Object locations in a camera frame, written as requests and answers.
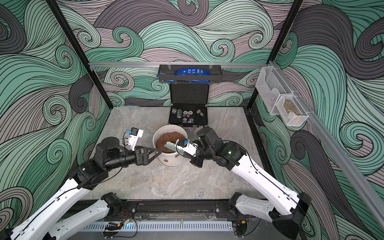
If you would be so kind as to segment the white ceramic pot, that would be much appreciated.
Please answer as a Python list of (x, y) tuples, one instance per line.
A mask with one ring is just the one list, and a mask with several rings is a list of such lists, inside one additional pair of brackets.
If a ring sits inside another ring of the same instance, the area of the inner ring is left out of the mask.
[(166, 167), (178, 167), (184, 164), (188, 159), (177, 151), (166, 148), (165, 144), (167, 142), (176, 144), (177, 140), (186, 139), (187, 137), (187, 132), (176, 125), (167, 125), (158, 129), (153, 136), (154, 147), (162, 152), (157, 157), (158, 161)]

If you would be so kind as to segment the teal scrub brush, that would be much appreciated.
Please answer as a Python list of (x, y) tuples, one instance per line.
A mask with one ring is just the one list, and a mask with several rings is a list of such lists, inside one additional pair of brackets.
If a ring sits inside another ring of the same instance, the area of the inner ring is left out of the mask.
[(182, 146), (179, 146), (177, 144), (174, 144), (172, 142), (167, 142), (165, 145), (164, 145), (165, 148), (168, 148), (174, 152), (180, 152), (181, 154), (184, 154), (186, 151), (185, 151), (185, 148), (183, 148)]

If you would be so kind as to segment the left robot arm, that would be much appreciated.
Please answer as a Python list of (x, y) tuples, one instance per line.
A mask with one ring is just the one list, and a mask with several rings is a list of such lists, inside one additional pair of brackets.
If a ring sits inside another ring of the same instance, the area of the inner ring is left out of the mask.
[(122, 201), (114, 193), (103, 195), (88, 208), (63, 220), (64, 214), (83, 196), (103, 181), (110, 180), (113, 169), (129, 165), (146, 166), (162, 152), (136, 146), (137, 138), (128, 139), (130, 148), (121, 146), (116, 137), (96, 145), (93, 158), (81, 164), (64, 185), (31, 217), (12, 229), (1, 231), (2, 240), (65, 240), (85, 226), (110, 215), (124, 212)]

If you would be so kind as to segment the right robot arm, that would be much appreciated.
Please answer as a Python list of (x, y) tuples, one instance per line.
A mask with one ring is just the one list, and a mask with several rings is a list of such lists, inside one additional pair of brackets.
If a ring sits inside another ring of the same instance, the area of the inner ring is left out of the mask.
[(211, 127), (200, 129), (197, 137), (195, 141), (182, 140), (178, 144), (178, 148), (190, 157), (191, 164), (201, 168), (205, 160), (212, 160), (246, 180), (265, 199), (253, 199), (237, 193), (231, 198), (231, 205), (242, 215), (272, 223), (283, 236), (295, 240), (302, 231), (311, 197), (280, 183), (262, 169), (243, 146), (234, 141), (222, 140)]

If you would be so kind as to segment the black poker chip case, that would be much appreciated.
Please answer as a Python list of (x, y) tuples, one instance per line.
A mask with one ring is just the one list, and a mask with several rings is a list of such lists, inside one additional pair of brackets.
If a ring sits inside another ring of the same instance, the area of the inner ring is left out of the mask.
[(208, 124), (207, 83), (170, 84), (169, 124), (180, 127), (204, 127)]

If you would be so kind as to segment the blue item in tray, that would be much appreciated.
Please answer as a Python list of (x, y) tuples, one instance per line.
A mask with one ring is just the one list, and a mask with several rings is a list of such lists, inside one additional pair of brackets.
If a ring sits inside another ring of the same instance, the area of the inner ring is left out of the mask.
[(184, 68), (175, 71), (176, 76), (209, 76), (211, 73), (208, 70), (198, 68)]

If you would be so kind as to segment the small clear plastic bin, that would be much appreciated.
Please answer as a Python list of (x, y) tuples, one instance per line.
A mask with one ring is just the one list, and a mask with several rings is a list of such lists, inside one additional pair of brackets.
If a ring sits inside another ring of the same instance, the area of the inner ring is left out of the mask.
[(276, 107), (283, 122), (288, 127), (301, 127), (309, 117), (294, 95), (281, 96)]

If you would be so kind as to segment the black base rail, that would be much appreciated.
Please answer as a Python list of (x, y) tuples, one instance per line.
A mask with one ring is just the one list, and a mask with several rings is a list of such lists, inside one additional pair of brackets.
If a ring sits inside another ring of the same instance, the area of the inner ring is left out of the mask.
[(133, 216), (137, 221), (151, 220), (239, 220), (256, 219), (243, 215), (229, 199), (211, 200), (122, 200), (122, 204), (108, 213), (104, 220), (120, 221)]

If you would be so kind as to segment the black wall shelf tray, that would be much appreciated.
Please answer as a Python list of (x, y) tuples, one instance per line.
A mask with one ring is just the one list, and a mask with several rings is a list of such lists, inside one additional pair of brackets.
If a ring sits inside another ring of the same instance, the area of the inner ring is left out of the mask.
[(222, 81), (220, 65), (160, 65), (157, 77), (160, 83), (207, 83)]

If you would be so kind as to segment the clear plastic wall bin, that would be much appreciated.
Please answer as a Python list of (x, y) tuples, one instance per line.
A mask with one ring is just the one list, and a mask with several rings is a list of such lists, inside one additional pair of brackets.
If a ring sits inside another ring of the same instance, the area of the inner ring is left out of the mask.
[(277, 108), (280, 98), (293, 95), (286, 83), (283, 71), (273, 66), (262, 67), (256, 82), (256, 89), (272, 116), (280, 114)]

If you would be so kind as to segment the aluminium wall rail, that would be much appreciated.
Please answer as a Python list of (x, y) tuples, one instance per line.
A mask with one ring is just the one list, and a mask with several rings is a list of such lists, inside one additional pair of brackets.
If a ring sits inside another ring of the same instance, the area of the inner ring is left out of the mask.
[(266, 67), (267, 64), (259, 63), (198, 63), (198, 62), (89, 62), (90, 68), (157, 68), (160, 65), (168, 67), (174, 65), (180, 66), (199, 66), (204, 65), (212, 67), (220, 65), (224, 69), (259, 69)]

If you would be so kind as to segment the side aluminium rail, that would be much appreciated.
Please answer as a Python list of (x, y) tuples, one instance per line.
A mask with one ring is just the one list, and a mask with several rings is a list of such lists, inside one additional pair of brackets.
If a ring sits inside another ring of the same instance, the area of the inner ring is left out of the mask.
[(355, 188), (356, 192), (360, 195), (367, 208), (371, 211), (381, 228), (384, 227), (384, 202), (374, 190), (370, 182), (358, 170), (352, 159), (343, 150), (337, 140), (332, 136), (330, 131), (321, 122), (312, 107), (309, 106), (304, 96), (286, 77), (281, 67), (274, 61), (268, 62), (269, 66), (275, 68), (277, 72), (277, 79), (289, 93), (292, 93), (295, 101), (299, 104), (299, 109), (303, 110), (309, 118), (307, 121), (312, 126), (314, 132), (321, 140), (321, 143), (326, 148), (328, 154), (336, 162), (338, 167), (344, 172), (350, 184)]

